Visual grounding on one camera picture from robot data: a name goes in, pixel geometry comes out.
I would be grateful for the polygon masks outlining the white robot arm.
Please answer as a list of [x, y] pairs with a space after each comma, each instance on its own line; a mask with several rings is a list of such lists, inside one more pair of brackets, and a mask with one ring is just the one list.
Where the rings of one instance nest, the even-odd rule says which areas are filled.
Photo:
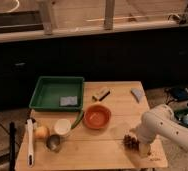
[[150, 146], [156, 136], [161, 135], [188, 151], [188, 128], [174, 122], [173, 115], [173, 110], [166, 104], [144, 112], [140, 123], [134, 128], [138, 141]]

